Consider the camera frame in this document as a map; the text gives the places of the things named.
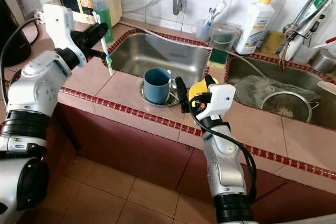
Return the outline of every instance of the sponge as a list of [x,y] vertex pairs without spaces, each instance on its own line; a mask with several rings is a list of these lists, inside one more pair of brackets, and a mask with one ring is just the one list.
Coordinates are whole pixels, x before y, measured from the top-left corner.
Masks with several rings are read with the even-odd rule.
[[213,48],[209,59],[209,66],[224,69],[226,59],[227,59],[227,52]]

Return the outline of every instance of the cup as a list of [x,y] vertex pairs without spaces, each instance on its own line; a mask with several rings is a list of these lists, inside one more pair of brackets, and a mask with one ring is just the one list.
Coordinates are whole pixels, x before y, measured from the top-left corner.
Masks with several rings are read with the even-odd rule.
[[233,24],[214,24],[211,29],[209,46],[230,51],[233,43],[240,35],[240,28]]
[[195,35],[195,39],[201,42],[206,42],[210,39],[211,25],[205,24],[205,19],[199,19],[191,32]]
[[143,75],[144,96],[150,102],[163,104],[168,96],[172,76],[163,68],[152,68]]

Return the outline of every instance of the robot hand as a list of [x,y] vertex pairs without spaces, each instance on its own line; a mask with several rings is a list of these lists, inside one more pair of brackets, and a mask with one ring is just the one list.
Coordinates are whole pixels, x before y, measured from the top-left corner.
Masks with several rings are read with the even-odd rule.
[[[230,125],[221,118],[231,107],[235,87],[216,84],[212,77],[207,75],[205,80],[191,87],[190,101],[186,102],[186,88],[180,77],[176,78],[176,85],[180,91],[178,94],[182,111],[190,112],[204,133],[203,150],[207,160],[207,178],[214,198],[217,222],[256,223],[250,209],[250,203],[256,197],[253,187],[256,179],[255,164],[249,152],[232,137]],[[244,173],[238,161],[239,149],[243,151],[247,163],[252,165],[249,168],[252,182],[249,196]]]
[[83,32],[71,31],[72,11],[45,5],[46,30],[56,49],[30,61],[8,91],[5,125],[0,133],[0,224],[16,223],[25,209],[47,193],[49,170],[46,128],[57,94],[75,66],[91,56],[105,57],[91,48],[105,35],[107,24]]

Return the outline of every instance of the stainless steel sink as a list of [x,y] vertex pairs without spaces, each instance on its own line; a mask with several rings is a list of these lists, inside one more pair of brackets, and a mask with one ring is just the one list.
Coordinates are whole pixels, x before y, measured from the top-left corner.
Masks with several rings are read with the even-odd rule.
[[[320,105],[313,110],[310,122],[336,130],[336,97],[317,86],[319,81],[323,81],[320,77],[307,71],[290,67],[287,67],[284,71],[278,71],[278,66],[275,63],[251,58],[246,59],[253,63],[267,77],[282,83],[289,83],[304,89],[314,90],[318,93],[320,98],[316,101]],[[259,75],[247,63],[238,58],[233,58],[230,62],[228,83],[236,84],[243,77],[250,74]]]
[[112,67],[143,77],[151,68],[170,69],[172,77],[182,77],[187,88],[203,77],[208,52],[166,41],[148,34],[128,36],[111,54]]

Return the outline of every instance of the countertop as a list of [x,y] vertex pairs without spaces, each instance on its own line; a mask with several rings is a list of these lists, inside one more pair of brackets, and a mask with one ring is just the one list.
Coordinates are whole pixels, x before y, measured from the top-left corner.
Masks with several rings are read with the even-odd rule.
[[[148,30],[171,35],[170,38],[194,40],[192,34],[156,27],[124,19]],[[76,30],[87,24],[76,23]],[[120,37],[134,28],[117,24],[113,27],[116,46]],[[10,80],[19,70],[44,50],[54,46],[43,26],[41,36],[32,46],[30,57],[5,69]],[[28,40],[35,36],[35,27],[25,29]],[[94,49],[101,50],[100,43]],[[224,81],[225,69],[208,67],[209,73]],[[58,94],[60,103],[120,122],[152,134],[202,149],[201,131],[189,114],[182,114],[180,106],[159,108],[143,101],[139,95],[142,78],[115,71],[111,77],[99,58],[91,59],[83,68],[73,70],[72,77]],[[0,116],[5,116],[0,101]],[[257,110],[234,102],[225,115],[237,140],[253,153],[257,167],[267,172],[336,194],[336,132],[315,125],[294,121],[283,116]]]

